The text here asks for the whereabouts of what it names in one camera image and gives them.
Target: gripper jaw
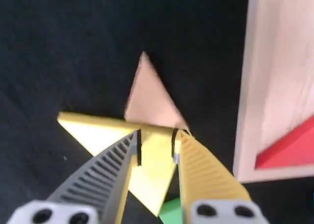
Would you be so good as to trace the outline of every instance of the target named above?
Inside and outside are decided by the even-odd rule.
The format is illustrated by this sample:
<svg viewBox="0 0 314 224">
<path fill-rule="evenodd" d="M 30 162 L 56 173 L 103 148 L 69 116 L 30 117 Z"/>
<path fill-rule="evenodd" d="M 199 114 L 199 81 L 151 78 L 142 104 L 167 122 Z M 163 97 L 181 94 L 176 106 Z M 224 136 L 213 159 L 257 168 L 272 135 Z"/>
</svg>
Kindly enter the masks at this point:
<svg viewBox="0 0 314 224">
<path fill-rule="evenodd" d="M 103 223 L 120 223 L 133 166 L 141 164 L 141 131 L 136 130 L 90 159 L 48 201 L 87 204 Z"/>
</svg>

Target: green piece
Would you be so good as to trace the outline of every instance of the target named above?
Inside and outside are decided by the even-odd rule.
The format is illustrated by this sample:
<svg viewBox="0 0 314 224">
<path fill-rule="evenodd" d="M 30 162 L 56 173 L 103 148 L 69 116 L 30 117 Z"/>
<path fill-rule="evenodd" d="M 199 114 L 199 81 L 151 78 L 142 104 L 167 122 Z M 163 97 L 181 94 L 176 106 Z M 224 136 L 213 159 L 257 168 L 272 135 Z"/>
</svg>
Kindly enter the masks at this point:
<svg viewBox="0 0 314 224">
<path fill-rule="evenodd" d="M 163 224 L 182 224 L 182 209 L 180 206 L 180 199 L 174 199 L 172 201 L 163 204 L 159 217 Z"/>
</svg>

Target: red triangle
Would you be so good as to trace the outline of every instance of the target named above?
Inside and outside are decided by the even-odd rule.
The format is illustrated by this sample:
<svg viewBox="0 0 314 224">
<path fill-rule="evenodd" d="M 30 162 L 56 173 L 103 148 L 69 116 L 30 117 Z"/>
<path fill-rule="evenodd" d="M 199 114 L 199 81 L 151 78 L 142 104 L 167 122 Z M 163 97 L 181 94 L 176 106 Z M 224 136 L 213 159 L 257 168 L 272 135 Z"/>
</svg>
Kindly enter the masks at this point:
<svg viewBox="0 0 314 224">
<path fill-rule="evenodd" d="M 314 164 L 314 115 L 257 156 L 255 168 Z"/>
</svg>

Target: yellow tangram piece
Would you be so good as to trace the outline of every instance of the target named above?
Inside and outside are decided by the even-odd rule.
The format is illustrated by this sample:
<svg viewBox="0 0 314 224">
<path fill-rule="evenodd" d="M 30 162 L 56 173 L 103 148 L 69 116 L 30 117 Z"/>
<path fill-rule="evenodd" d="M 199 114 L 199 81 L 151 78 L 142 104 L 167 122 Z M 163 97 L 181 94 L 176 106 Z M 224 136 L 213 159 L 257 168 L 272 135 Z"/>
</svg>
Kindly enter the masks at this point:
<svg viewBox="0 0 314 224">
<path fill-rule="evenodd" d="M 181 207 L 186 224 L 191 205 L 201 199 L 251 200 L 249 193 L 225 166 L 200 142 L 179 130 L 175 153 L 180 153 L 179 177 Z"/>
<path fill-rule="evenodd" d="M 60 112 L 57 120 L 93 156 L 141 129 L 142 166 L 132 169 L 129 191 L 158 216 L 176 167 L 171 156 L 173 129 L 67 112 Z"/>
</svg>

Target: black fabric surface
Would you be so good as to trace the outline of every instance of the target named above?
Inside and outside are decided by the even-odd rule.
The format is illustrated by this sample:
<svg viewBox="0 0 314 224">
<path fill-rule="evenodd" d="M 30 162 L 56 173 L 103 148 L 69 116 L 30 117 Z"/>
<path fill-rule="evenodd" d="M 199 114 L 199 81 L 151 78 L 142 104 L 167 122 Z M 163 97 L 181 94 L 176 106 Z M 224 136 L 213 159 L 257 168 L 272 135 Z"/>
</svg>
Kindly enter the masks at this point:
<svg viewBox="0 0 314 224">
<path fill-rule="evenodd" d="M 146 51 L 191 127 L 231 170 L 247 0 L 0 0 L 0 221 L 91 155 L 61 110 L 122 118 Z M 314 178 L 246 185 L 272 224 L 313 223 Z M 178 179 L 168 199 L 179 195 Z M 161 223 L 129 194 L 123 223 Z"/>
</svg>

